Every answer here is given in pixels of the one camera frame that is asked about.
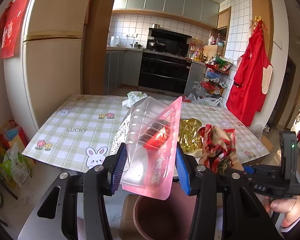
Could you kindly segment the person right hand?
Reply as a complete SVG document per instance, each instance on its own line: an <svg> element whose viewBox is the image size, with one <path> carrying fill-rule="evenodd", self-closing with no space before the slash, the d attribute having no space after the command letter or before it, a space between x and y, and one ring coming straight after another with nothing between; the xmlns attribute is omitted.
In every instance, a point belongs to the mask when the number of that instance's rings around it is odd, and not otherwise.
<svg viewBox="0 0 300 240"><path fill-rule="evenodd" d="M262 204L267 213L273 211L285 215L281 224L283 228L291 226L300 219L300 196L289 199L275 199L272 201L269 197L265 197Z"/></svg>

